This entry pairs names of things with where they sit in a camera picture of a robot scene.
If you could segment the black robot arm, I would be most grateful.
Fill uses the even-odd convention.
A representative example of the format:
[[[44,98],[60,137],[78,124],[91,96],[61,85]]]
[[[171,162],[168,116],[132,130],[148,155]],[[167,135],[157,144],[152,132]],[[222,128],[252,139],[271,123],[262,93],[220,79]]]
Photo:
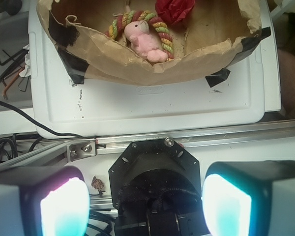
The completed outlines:
[[[176,142],[131,143],[108,170],[117,216],[91,208],[74,166],[0,166],[0,236],[295,236],[295,160],[199,161]]]

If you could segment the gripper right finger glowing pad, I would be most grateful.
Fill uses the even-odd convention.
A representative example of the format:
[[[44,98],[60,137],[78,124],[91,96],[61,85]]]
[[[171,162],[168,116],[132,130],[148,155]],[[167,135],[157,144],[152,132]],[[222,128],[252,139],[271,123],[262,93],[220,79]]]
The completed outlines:
[[[295,161],[218,161],[202,191],[213,236],[295,236]]]

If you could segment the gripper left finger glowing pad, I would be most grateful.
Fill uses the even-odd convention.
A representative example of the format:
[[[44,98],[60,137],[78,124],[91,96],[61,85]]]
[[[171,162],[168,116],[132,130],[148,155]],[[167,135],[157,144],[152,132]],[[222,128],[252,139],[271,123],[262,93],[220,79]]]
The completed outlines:
[[[0,167],[0,236],[82,236],[89,208],[76,167]]]

